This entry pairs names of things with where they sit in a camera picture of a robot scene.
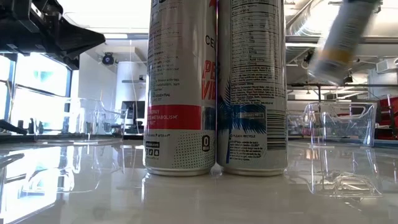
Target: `nutrition facts label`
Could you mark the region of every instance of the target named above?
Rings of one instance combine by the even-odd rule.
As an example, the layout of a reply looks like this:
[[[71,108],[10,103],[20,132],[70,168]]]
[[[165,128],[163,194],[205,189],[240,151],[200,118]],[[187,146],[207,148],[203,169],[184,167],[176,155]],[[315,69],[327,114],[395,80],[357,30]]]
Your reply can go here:
[[[268,105],[275,97],[285,98],[280,61],[283,37],[276,4],[273,0],[232,0],[232,104]]]

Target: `white can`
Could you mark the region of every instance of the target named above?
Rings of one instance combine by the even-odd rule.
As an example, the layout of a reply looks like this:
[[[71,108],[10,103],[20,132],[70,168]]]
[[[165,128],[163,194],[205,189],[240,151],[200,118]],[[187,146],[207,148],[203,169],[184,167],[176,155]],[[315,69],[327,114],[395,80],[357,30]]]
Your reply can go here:
[[[287,167],[283,0],[220,0],[217,163],[277,175]]]
[[[144,165],[200,175],[215,163],[216,0],[152,0]]]
[[[309,74],[322,82],[344,85],[348,66],[379,0],[344,0],[323,49],[310,64]]]

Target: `security camera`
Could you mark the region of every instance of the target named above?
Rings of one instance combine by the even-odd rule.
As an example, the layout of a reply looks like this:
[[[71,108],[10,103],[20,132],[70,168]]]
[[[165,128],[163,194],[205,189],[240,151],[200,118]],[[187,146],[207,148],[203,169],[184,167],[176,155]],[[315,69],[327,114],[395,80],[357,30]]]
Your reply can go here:
[[[113,65],[114,57],[112,56],[112,53],[110,53],[110,52],[105,53],[105,56],[102,58],[102,63],[104,65]]]

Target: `energy drink can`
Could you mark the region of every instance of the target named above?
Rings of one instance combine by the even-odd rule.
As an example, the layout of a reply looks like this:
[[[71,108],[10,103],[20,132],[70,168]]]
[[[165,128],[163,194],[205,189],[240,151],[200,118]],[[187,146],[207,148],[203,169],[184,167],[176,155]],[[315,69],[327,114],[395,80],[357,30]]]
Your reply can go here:
[[[144,165],[189,176],[215,164],[216,0],[152,0]]]
[[[323,49],[310,64],[309,74],[322,82],[344,85],[348,66],[379,0],[344,0]]]
[[[283,0],[218,4],[217,163],[241,175],[287,167]]]

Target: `barcode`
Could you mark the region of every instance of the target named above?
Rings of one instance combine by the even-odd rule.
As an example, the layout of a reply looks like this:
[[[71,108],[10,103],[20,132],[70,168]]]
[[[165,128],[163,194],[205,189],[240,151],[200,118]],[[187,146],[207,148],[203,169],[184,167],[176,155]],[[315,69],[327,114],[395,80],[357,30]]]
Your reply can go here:
[[[267,111],[267,150],[286,150],[286,112]]]

